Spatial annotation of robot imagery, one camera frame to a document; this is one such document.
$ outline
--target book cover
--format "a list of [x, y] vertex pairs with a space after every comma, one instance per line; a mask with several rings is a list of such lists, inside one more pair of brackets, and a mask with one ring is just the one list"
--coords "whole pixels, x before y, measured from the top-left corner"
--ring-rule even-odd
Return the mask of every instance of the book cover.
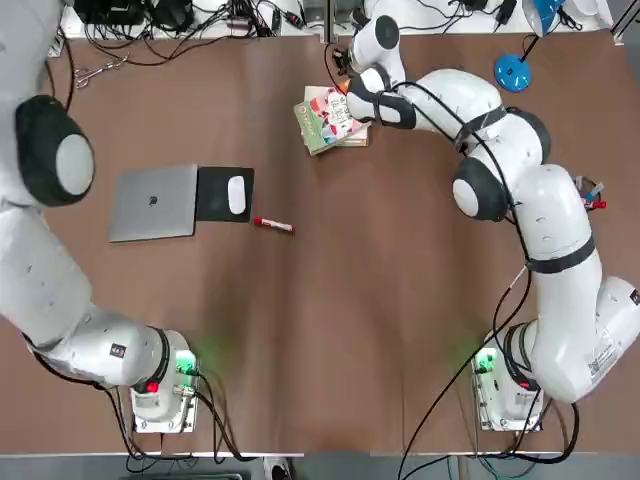
[[[307, 85], [304, 87], [304, 99], [311, 100], [314, 97], [325, 95], [329, 90], [329, 87], [319, 87], [313, 85]], [[369, 125], [365, 124], [364, 128], [358, 130], [356, 133], [346, 138], [340, 144], [339, 147], [366, 147], [369, 145]]]
[[338, 145], [365, 127], [347, 108], [347, 98], [334, 87], [294, 107], [304, 142], [311, 155]]

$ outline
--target mouse pad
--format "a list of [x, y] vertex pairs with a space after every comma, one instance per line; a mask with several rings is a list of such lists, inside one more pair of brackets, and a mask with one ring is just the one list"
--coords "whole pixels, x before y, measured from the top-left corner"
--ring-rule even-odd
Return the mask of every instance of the mouse pad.
[[[246, 210], [235, 215], [229, 210], [229, 179], [244, 178]], [[198, 169], [198, 194], [196, 200], [196, 221], [198, 222], [238, 222], [251, 220], [251, 199], [253, 197], [253, 168], [242, 167], [201, 167]]]

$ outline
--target white mouse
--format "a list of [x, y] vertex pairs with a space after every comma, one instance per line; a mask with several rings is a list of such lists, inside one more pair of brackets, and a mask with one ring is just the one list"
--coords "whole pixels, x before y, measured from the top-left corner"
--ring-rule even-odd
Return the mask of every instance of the white mouse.
[[244, 178], [240, 176], [229, 179], [229, 210], [234, 215], [240, 215], [247, 209]]

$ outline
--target lamp base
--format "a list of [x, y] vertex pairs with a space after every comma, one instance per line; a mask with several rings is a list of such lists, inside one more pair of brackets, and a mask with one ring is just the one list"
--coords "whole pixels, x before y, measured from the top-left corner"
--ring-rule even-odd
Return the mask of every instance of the lamp base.
[[494, 69], [496, 81], [509, 92], [522, 92], [531, 82], [531, 68], [527, 61], [520, 61], [520, 56], [507, 53], [496, 60]]

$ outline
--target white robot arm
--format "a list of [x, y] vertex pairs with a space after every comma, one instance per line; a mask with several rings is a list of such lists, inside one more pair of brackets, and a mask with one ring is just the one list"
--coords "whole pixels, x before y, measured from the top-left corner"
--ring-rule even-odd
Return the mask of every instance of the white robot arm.
[[91, 286], [47, 227], [46, 207], [88, 193], [93, 151], [55, 99], [38, 95], [61, 0], [4, 0], [0, 15], [0, 315], [58, 370], [131, 387], [146, 431], [180, 431], [175, 394], [194, 370], [184, 338], [91, 303]]
[[[582, 198], [566, 170], [546, 163], [551, 140], [544, 124], [504, 108], [493, 85], [466, 72], [436, 70], [406, 82], [394, 24], [388, 16], [370, 20], [337, 55], [352, 74], [347, 104], [359, 120], [438, 132], [463, 151], [453, 194], [466, 215], [500, 221], [511, 195], [537, 287], [538, 318], [498, 336], [510, 358], [491, 348], [491, 340], [494, 365], [480, 390], [483, 427], [520, 430], [538, 386], [573, 403], [598, 385], [640, 333], [640, 294], [619, 278], [602, 281]], [[538, 397], [530, 424], [540, 413]]]

